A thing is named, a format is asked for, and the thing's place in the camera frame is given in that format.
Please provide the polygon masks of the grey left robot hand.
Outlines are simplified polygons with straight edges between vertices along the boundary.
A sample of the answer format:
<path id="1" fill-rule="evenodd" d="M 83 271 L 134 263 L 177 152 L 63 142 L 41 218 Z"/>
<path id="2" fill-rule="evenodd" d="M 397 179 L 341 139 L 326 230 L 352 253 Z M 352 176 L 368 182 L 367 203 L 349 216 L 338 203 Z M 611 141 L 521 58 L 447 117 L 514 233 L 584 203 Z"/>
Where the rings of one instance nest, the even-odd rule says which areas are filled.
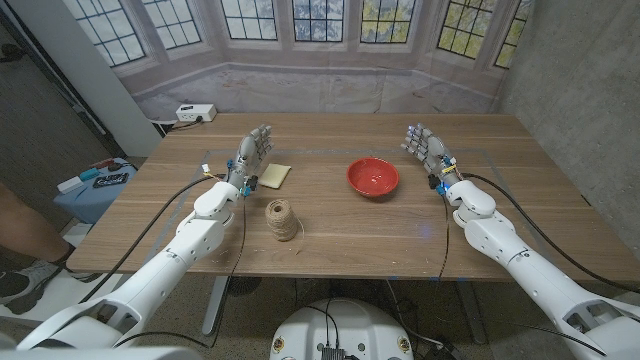
<path id="1" fill-rule="evenodd" d="M 271 151 L 271 132 L 271 126 L 262 124 L 250 131 L 240 142 L 227 176 L 227 182 L 239 191 L 244 190 L 246 181 L 255 175 L 261 162 Z"/>

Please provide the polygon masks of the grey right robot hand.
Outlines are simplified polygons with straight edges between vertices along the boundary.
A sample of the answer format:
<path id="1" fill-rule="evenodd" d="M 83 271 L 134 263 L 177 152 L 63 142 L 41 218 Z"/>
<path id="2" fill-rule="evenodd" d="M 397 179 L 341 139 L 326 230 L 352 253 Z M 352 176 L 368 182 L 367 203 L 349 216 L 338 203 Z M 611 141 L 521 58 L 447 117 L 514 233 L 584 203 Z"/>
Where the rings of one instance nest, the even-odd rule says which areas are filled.
<path id="1" fill-rule="evenodd" d="M 444 196 L 452 185 L 463 180 L 455 157 L 441 139 L 421 123 L 408 126 L 401 148 L 422 163 L 429 187 L 439 195 Z"/>

